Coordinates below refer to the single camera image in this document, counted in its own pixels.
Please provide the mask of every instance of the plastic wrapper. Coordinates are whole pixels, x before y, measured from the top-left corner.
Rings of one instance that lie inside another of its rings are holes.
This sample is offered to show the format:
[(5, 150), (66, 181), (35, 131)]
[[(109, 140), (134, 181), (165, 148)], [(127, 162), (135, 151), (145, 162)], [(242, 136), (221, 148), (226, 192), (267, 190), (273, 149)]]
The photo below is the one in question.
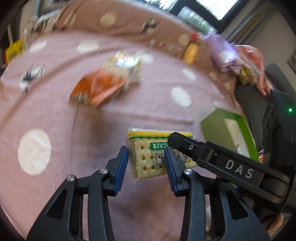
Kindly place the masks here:
[(229, 70), (234, 73), (240, 69), (242, 61), (240, 56), (232, 44), (229, 44), (226, 39), (219, 34), (210, 34), (205, 37), (212, 59), (218, 69), (222, 72)]
[(265, 65), (262, 53), (250, 45), (235, 45), (235, 48), (243, 61), (242, 71), (239, 75), (241, 84), (256, 84), (258, 91), (263, 96), (269, 94), (273, 86), (265, 78)]
[(141, 58), (118, 52), (95, 72), (80, 79), (70, 99), (98, 106), (110, 102), (121, 90), (139, 81)]
[[(129, 128), (124, 126), (126, 144), (130, 153), (131, 175), (135, 180), (158, 177), (166, 174), (164, 149), (168, 137), (174, 131), (158, 131)], [(192, 138), (189, 131), (178, 131)], [(190, 157), (173, 149), (175, 157), (182, 159), (187, 168), (197, 166)]]

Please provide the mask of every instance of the yellow package stripe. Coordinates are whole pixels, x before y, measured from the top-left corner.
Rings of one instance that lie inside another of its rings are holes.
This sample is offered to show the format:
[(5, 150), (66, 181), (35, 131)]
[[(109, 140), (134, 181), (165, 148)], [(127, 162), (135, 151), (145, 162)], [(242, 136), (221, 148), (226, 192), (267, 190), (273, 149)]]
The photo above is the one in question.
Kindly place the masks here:
[[(133, 131), (128, 133), (128, 139), (135, 139), (135, 138), (168, 138), (170, 134), (172, 134), (174, 131)], [(192, 133), (190, 132), (182, 132), (177, 131), (178, 133), (187, 136), (189, 138), (192, 137)]]

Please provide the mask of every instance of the black cable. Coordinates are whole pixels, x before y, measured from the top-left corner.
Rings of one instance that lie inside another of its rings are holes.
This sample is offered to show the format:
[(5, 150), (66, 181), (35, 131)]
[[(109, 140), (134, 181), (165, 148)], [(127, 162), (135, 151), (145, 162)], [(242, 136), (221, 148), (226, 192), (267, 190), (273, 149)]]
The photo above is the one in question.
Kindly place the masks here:
[(284, 198), (284, 200), (282, 202), (282, 205), (281, 205), (280, 209), (275, 214), (273, 220), (269, 223), (269, 225), (266, 226), (266, 228), (265, 228), (266, 231), (269, 230), (269, 228), (271, 227), (271, 225), (274, 223), (274, 221), (276, 220), (276, 218), (280, 215), (280, 213), (282, 212), (283, 208), (285, 207), (286, 202), (287, 202), (288, 197), (289, 197), (289, 194), (290, 194), (290, 192), (292, 190), (292, 187), (293, 187), (295, 181), (296, 181), (296, 170), (294, 168), (293, 171), (291, 171), (291, 179), (290, 179), (289, 188), (288, 188), (288, 191), (286, 193), (286, 196), (285, 196), (285, 198)]

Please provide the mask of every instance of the pink polka dot tablecloth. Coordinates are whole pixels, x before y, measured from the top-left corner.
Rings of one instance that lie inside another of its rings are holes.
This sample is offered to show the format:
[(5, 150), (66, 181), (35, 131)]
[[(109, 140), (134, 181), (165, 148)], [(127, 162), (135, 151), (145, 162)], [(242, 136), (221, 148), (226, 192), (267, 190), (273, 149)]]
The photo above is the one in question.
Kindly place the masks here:
[[(69, 102), (80, 78), (118, 50), (143, 58), (140, 83), (103, 107)], [(242, 114), (240, 106), (221, 93), (213, 75), (163, 52), (79, 31), (39, 39), (1, 79), (1, 206), (26, 237), (68, 175), (91, 175), (117, 155), (125, 145), (123, 125), (190, 130), (194, 139), (204, 141), (200, 121), (217, 105)], [(109, 208), (116, 240), (179, 240), (184, 199), (173, 195), (166, 176), (135, 182), (127, 172)]]

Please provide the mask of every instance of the green label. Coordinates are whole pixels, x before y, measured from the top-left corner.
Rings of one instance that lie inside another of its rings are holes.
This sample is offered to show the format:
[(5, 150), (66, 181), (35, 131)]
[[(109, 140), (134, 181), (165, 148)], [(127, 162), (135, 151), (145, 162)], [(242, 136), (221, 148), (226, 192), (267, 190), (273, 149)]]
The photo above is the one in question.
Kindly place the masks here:
[(150, 143), (151, 150), (164, 150), (168, 146), (167, 142), (152, 142)]

